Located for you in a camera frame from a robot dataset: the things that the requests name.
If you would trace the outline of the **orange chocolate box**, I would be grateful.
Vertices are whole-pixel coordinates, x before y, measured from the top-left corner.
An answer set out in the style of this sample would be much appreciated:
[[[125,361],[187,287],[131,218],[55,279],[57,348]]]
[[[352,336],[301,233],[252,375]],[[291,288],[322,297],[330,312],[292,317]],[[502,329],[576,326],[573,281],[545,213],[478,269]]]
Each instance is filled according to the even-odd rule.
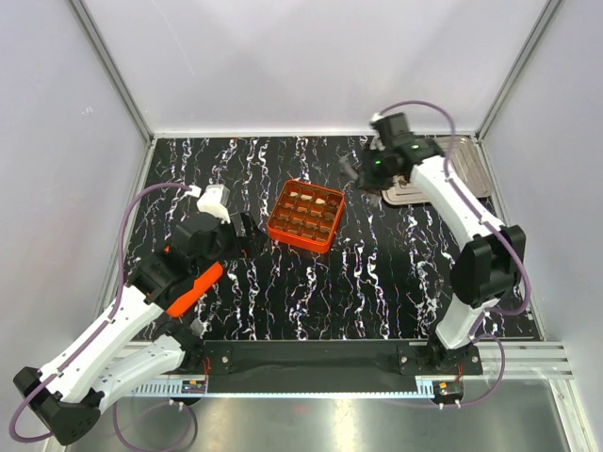
[[[342,192],[290,179],[269,216],[268,236],[289,246],[325,254],[334,242],[344,208]]]

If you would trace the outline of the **metal tongs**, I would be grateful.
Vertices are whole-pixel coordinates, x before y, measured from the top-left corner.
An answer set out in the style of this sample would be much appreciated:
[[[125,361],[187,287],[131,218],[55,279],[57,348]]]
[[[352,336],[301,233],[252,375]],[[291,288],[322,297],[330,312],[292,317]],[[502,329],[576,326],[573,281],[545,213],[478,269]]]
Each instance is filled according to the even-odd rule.
[[[361,173],[351,164],[346,156],[342,156],[338,159],[338,167],[340,174],[346,176],[353,182],[354,187],[367,197],[367,201],[371,206],[380,205],[382,199],[381,193],[364,186]]]

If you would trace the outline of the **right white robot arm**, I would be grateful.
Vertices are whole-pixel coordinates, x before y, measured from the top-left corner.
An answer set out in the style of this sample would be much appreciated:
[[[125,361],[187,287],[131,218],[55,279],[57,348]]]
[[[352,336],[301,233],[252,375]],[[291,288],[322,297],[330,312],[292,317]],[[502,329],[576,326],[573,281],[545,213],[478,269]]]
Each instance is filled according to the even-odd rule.
[[[430,138],[411,137],[384,146],[375,137],[355,167],[356,185],[382,193],[405,179],[426,195],[452,232],[460,254],[449,273],[452,298],[435,324],[420,361],[448,373],[467,355],[481,321],[498,313],[499,303],[519,283],[527,283],[523,266],[526,235],[491,214],[464,184],[450,163],[450,152]]]

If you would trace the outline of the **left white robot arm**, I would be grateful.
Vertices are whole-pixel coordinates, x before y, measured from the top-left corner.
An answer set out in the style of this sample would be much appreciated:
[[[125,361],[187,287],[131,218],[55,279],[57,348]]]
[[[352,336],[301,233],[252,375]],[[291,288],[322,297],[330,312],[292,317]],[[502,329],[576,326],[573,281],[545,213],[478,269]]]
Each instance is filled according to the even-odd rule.
[[[221,278],[222,262],[260,255],[267,235],[240,215],[229,220],[197,213],[172,229],[142,258],[106,310],[62,353],[13,379],[30,409],[62,445],[84,437],[101,414],[149,380],[206,364],[202,339],[178,318]]]

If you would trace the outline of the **orange box lid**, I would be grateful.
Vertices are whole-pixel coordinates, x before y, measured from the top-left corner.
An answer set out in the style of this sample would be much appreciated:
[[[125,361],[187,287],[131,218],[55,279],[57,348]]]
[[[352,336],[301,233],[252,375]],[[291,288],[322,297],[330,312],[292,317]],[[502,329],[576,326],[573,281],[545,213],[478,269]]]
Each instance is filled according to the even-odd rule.
[[[173,318],[185,315],[189,309],[205,294],[214,284],[218,282],[223,274],[223,268],[216,262],[209,267],[193,283],[192,288],[180,296],[166,311]]]

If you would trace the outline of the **silver metal tray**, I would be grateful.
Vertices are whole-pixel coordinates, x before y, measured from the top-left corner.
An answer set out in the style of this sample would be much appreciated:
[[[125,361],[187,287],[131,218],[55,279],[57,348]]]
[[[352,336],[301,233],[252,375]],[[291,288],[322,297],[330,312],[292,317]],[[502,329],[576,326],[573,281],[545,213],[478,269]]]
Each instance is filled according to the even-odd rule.
[[[493,183],[487,174],[476,145],[469,137],[456,137],[451,140],[450,137],[427,137],[436,143],[443,151],[453,143],[451,167],[461,178],[467,188],[478,199],[485,199],[493,193]],[[418,188],[405,183],[404,179],[399,177],[395,184],[382,192],[383,201],[392,206],[403,206],[412,204],[428,203],[429,197],[422,193]]]

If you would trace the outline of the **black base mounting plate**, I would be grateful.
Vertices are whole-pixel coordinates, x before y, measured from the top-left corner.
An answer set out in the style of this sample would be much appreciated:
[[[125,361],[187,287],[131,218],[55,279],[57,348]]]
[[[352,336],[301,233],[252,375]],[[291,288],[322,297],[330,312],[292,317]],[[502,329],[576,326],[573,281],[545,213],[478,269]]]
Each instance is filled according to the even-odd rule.
[[[415,340],[206,341],[203,355],[217,375],[259,367],[278,369],[368,368],[403,376],[476,377],[483,374],[475,346],[429,362],[427,343]]]

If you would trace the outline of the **aluminium frame rail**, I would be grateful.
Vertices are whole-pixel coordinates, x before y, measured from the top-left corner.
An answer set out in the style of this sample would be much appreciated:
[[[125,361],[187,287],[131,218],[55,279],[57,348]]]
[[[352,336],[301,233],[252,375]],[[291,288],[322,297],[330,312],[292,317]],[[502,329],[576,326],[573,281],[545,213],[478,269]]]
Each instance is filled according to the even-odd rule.
[[[130,89],[111,55],[106,41],[98,27],[85,1],[67,0],[67,5],[78,21],[86,39],[98,58],[112,88],[115,90],[131,122],[137,129],[140,137],[147,144],[154,138],[154,132],[144,119]]]

